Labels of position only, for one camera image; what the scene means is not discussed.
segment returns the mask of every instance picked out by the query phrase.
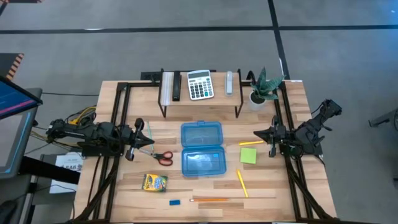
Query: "blue eraser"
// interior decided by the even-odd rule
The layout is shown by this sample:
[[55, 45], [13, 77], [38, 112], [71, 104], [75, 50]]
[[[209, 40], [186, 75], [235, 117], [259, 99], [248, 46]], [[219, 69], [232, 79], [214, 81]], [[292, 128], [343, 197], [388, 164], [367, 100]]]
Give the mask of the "blue eraser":
[[180, 205], [180, 200], [170, 200], [170, 205]]

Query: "potted plant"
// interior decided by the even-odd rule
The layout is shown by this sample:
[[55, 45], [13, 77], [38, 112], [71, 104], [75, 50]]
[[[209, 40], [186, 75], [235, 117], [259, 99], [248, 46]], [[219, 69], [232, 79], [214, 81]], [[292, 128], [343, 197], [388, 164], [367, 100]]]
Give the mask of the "potted plant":
[[263, 109], [267, 100], [278, 99], [278, 96], [272, 94], [272, 91], [278, 88], [279, 84], [282, 82], [282, 80], [285, 77], [284, 76], [276, 77], [269, 81], [267, 81], [266, 78], [267, 78], [267, 72], [266, 68], [264, 67], [261, 70], [257, 83], [255, 85], [251, 83], [253, 92], [249, 96], [250, 99], [249, 106], [250, 109], [252, 109], [253, 111], [258, 111]]

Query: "red scissors handle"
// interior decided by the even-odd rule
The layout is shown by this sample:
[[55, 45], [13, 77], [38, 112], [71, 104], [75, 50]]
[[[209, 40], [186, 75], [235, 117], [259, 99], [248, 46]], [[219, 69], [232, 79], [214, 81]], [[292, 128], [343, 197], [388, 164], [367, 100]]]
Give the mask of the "red scissors handle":
[[173, 165], [173, 153], [170, 151], [164, 152], [163, 154], [155, 154], [154, 158], [157, 159], [159, 164], [162, 166]]

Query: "sticky note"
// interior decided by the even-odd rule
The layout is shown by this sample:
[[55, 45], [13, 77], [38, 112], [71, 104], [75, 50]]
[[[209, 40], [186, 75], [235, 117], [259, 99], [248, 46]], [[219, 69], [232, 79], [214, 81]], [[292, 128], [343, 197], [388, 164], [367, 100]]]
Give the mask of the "sticky note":
[[241, 162], [256, 164], [257, 149], [241, 148]]

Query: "orange pencil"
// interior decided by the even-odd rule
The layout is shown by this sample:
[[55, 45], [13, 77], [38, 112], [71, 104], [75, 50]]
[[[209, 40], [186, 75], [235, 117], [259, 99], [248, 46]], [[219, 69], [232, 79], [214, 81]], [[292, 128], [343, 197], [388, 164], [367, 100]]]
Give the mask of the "orange pencil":
[[228, 198], [193, 198], [190, 202], [225, 202]]

